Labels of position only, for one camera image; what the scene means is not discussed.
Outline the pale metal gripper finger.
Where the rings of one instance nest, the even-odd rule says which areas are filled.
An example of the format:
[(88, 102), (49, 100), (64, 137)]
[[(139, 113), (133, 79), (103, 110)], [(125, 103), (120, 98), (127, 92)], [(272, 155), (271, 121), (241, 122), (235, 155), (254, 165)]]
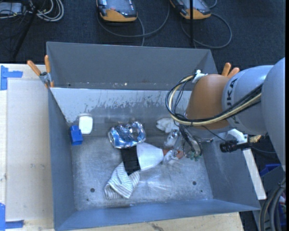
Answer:
[(169, 133), (167, 139), (164, 141), (164, 148), (172, 148), (174, 146), (174, 136), (173, 133)]
[(173, 153), (173, 151), (168, 151), (168, 152), (164, 155), (163, 160), (162, 160), (162, 163), (163, 163), (164, 165), (166, 165), (166, 164), (172, 165), (172, 164), (174, 164), (175, 162), (177, 162), (177, 157), (176, 157), (176, 155)]

